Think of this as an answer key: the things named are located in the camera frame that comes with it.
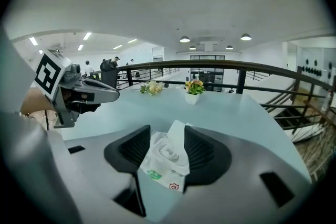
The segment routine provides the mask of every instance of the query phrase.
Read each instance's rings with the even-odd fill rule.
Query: ceiling
[[[218,44],[214,50],[232,45],[233,51],[241,51],[273,40],[334,32],[322,0],[13,0],[5,22],[15,41],[46,31],[81,29],[135,37],[177,51],[208,40]],[[253,39],[241,41],[243,33]],[[179,43],[183,35],[192,42]],[[109,44],[104,42],[102,47],[90,46],[106,50]]]
[[[34,59],[39,55],[39,50],[44,49],[58,49],[62,52],[69,54],[89,54],[94,52],[121,52],[126,49],[132,48],[143,42],[136,40],[128,43],[132,38],[119,37],[107,34],[92,33],[87,40],[83,40],[86,33],[57,33],[51,35],[44,35],[35,37],[38,45],[33,46],[30,39],[24,39],[14,43],[14,47],[18,53],[25,59]],[[80,51],[78,47],[80,44],[84,46]]]

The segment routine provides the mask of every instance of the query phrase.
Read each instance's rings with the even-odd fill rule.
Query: ceiling light
[[[240,38],[241,40],[251,40],[251,36],[249,34],[243,34]]]
[[[31,43],[33,43],[34,46],[38,45],[34,37],[31,37],[30,41]]]
[[[187,36],[183,36],[183,37],[181,37],[180,42],[182,42],[182,43],[190,42],[190,39]]]
[[[92,34],[91,32],[87,32],[86,35],[84,36],[83,40],[87,40],[91,34]]]

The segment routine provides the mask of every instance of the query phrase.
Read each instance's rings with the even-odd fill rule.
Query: flower pot
[[[195,105],[198,100],[200,98],[200,94],[197,94],[197,95],[193,95],[193,94],[190,94],[190,93],[185,93],[185,101],[188,103],[188,104],[193,104]]]

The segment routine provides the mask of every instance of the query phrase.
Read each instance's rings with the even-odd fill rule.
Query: pendant light
[[[240,38],[241,40],[251,40],[251,36],[247,33],[243,34]]]
[[[180,42],[182,43],[190,42],[190,38],[188,38],[187,36],[183,36],[181,37]]]

